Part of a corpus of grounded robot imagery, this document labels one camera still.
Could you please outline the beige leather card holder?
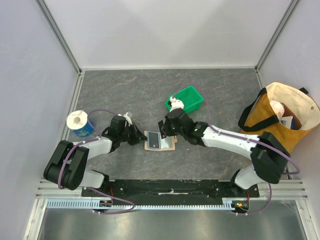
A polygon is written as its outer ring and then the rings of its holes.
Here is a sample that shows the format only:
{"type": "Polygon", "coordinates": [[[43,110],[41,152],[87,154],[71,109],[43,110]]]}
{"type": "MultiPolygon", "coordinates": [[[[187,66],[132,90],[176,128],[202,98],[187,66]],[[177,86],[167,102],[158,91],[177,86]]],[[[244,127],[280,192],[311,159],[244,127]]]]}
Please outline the beige leather card holder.
{"type": "Polygon", "coordinates": [[[146,151],[156,151],[156,152],[161,152],[161,151],[174,151],[176,149],[176,143],[178,142],[178,137],[177,136],[167,136],[164,139],[161,139],[161,133],[159,132],[160,135],[160,149],[149,149],[148,148],[148,140],[144,143],[144,149],[146,151]]]}

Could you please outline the green plastic bin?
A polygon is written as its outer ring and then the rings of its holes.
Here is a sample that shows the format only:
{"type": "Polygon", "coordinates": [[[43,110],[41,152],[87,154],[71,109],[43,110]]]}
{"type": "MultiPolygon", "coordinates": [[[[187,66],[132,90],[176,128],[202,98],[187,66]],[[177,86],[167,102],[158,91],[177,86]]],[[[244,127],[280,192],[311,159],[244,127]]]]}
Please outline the green plastic bin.
{"type": "Polygon", "coordinates": [[[178,92],[171,94],[164,102],[164,105],[167,107],[168,110],[171,110],[172,108],[170,102],[171,97],[175,97],[177,100],[182,101],[184,105],[183,110],[187,114],[199,110],[204,101],[204,97],[193,85],[186,86],[178,92]]]}

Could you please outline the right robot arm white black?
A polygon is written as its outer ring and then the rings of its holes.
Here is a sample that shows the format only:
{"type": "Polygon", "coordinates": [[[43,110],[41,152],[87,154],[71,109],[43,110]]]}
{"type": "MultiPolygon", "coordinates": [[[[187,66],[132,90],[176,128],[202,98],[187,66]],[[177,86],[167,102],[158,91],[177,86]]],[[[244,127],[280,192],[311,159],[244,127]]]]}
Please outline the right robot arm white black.
{"type": "Polygon", "coordinates": [[[290,157],[269,132],[245,135],[223,130],[203,121],[193,121],[181,108],[170,111],[158,122],[158,127],[162,137],[181,136],[192,145],[220,148],[250,159],[250,166],[232,176],[229,191],[235,197],[262,182],[278,184],[290,157]]]}

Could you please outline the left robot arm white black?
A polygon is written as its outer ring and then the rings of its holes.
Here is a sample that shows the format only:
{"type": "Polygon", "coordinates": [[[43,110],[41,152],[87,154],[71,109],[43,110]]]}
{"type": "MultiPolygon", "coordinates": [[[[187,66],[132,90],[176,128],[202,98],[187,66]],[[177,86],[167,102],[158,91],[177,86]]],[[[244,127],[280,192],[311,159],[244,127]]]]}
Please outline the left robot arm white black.
{"type": "Polygon", "coordinates": [[[110,126],[96,138],[77,143],[60,141],[44,169],[43,178],[57,184],[60,189],[75,190],[86,179],[89,159],[112,153],[121,143],[134,146],[146,140],[147,137],[128,116],[116,115],[110,126]]]}

